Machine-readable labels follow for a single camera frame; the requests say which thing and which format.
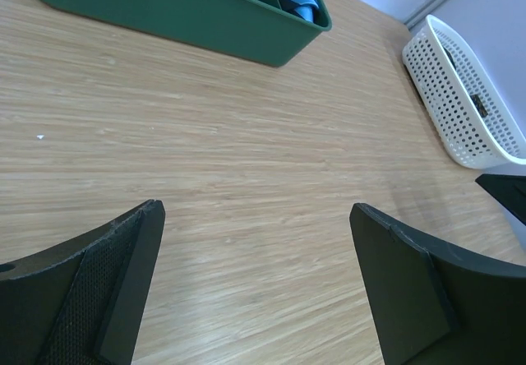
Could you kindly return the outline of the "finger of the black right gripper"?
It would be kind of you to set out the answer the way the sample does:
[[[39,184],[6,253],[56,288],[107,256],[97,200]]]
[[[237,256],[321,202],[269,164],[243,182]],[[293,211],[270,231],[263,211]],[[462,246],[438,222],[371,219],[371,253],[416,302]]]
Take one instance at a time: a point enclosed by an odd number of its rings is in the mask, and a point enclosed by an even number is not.
[[[525,176],[483,173],[475,182],[525,224]]]

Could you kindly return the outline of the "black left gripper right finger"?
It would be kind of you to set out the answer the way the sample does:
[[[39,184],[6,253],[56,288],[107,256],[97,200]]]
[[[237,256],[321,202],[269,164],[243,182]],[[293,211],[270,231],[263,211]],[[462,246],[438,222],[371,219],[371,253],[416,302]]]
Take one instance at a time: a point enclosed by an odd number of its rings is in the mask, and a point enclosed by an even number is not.
[[[365,203],[349,216],[386,364],[523,364],[525,268]]]

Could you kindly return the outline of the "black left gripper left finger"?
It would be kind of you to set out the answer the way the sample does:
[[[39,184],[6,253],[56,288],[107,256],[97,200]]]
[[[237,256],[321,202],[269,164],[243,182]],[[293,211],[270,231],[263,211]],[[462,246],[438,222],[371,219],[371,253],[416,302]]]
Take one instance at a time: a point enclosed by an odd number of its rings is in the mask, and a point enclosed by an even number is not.
[[[148,200],[1,266],[3,364],[129,364],[164,231]]]

